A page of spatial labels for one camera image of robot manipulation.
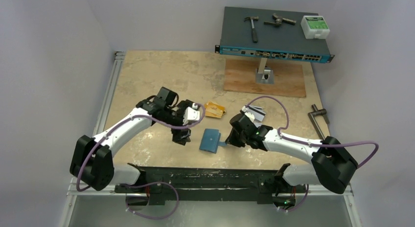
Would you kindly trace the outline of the blue leather card holder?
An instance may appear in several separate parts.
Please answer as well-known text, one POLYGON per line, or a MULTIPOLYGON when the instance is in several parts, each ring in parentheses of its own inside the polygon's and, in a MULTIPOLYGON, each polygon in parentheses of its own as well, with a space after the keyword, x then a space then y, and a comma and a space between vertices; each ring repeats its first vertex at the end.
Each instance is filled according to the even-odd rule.
POLYGON ((221 141, 221 133, 218 129, 205 129, 199 150, 216 154, 219 147, 226 145, 224 141, 221 141))

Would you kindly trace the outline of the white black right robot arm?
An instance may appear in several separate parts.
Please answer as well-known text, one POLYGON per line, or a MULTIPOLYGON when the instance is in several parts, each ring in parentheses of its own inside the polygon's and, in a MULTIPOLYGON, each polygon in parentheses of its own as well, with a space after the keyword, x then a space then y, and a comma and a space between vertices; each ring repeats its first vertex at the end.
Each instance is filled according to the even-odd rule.
POLYGON ((331 136, 324 140, 306 139, 285 133, 267 125, 257 127, 251 119, 239 113, 230 120, 232 126, 226 144, 250 146, 266 152, 278 152, 307 162, 288 165, 275 177, 276 188, 287 191, 298 184, 321 184, 327 190, 343 194, 358 168, 357 161, 331 136))

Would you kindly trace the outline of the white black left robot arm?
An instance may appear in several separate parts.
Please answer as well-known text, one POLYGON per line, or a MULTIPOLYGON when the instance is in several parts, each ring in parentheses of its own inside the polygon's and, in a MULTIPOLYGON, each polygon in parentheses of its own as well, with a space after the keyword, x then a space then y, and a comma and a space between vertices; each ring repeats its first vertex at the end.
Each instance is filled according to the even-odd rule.
POLYGON ((205 108, 165 87, 136 106, 119 122, 92 137, 81 136, 74 149, 69 171, 76 177, 76 190, 100 191, 108 185, 122 185, 133 192, 146 186, 145 177, 133 164, 115 165, 117 152, 142 131, 158 123, 170 128, 172 141, 180 145, 190 142, 191 128, 201 122, 205 108))

